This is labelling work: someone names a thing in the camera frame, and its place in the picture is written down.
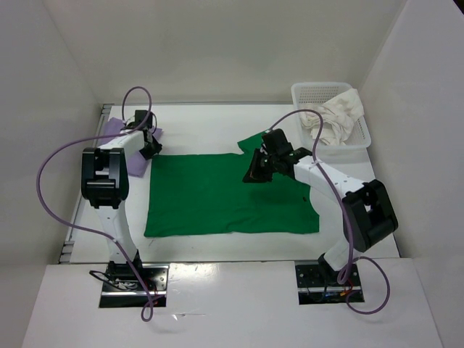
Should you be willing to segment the green t shirt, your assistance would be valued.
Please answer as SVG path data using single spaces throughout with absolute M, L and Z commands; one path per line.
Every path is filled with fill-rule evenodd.
M 282 175 L 270 183 L 242 181 L 260 143 L 257 133 L 238 142 L 239 154 L 155 156 L 144 237 L 317 233 L 309 186 Z

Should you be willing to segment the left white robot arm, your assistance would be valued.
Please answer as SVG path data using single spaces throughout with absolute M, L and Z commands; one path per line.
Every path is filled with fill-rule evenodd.
M 161 149 L 149 126 L 142 130 L 126 128 L 109 142 L 88 147 L 82 153 L 81 193 L 95 209 L 107 236 L 107 277 L 119 280 L 130 290 L 143 285 L 145 272 L 125 211 L 130 188 L 128 159 L 140 154 L 150 160 Z

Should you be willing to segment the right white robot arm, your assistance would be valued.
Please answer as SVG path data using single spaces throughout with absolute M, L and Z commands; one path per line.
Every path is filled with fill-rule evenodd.
M 300 147 L 281 154 L 255 149 L 242 181 L 267 183 L 276 173 L 319 191 L 340 206 L 344 236 L 318 260 L 318 277 L 326 285 L 337 283 L 348 264 L 398 229 L 386 187 L 377 179 L 353 178 Z

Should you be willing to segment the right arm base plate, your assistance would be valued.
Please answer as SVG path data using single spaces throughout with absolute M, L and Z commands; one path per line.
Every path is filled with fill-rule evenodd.
M 365 301 L 356 265 L 352 267 L 351 276 L 344 285 L 338 284 L 336 277 L 325 278 L 315 260 L 295 262 L 294 269 L 300 305 L 345 303 L 348 296 L 354 303 Z

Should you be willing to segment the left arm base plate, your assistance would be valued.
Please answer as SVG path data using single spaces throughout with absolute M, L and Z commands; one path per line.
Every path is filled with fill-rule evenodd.
M 154 298 L 154 307 L 166 307 L 168 265 L 146 264 L 140 276 Z M 99 308 L 142 308 L 148 298 L 143 286 L 130 268 L 104 272 L 91 271 L 102 282 Z

